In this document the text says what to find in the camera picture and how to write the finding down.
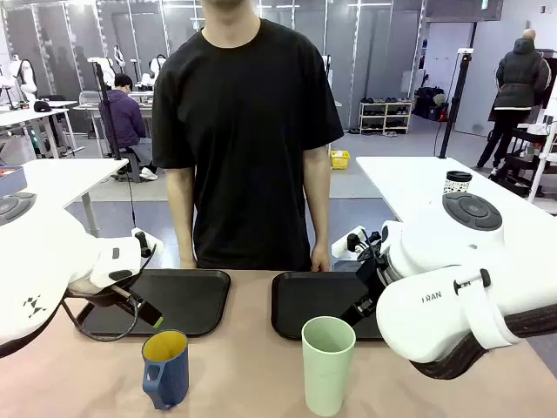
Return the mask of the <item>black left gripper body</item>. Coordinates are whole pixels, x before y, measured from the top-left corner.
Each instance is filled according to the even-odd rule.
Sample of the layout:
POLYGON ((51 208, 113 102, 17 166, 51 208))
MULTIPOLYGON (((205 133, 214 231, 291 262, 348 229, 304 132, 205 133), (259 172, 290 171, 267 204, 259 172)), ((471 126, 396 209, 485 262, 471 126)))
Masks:
POLYGON ((102 289, 99 293, 83 293, 76 290, 69 290, 71 298, 86 299, 94 305, 108 307, 116 304, 127 304, 141 306, 143 300, 140 296, 134 294, 130 289, 125 289, 116 285, 112 285, 102 289))

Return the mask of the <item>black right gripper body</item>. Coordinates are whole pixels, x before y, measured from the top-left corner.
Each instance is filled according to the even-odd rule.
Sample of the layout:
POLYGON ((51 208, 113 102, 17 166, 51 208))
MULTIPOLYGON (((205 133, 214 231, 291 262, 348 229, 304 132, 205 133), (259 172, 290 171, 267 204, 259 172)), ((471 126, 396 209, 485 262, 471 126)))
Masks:
POLYGON ((362 253, 357 261, 360 267, 356 276, 365 285, 366 293, 356 302, 357 306, 373 306, 388 285, 385 271, 388 267, 385 256, 375 253, 362 253))

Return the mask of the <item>person's left hand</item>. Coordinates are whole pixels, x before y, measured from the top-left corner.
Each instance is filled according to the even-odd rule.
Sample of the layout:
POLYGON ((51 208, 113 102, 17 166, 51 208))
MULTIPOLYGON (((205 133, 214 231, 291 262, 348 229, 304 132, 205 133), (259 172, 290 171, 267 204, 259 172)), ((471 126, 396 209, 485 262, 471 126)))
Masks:
POLYGON ((325 243, 317 243, 311 252, 311 271, 324 273, 330 271, 330 255, 325 243))

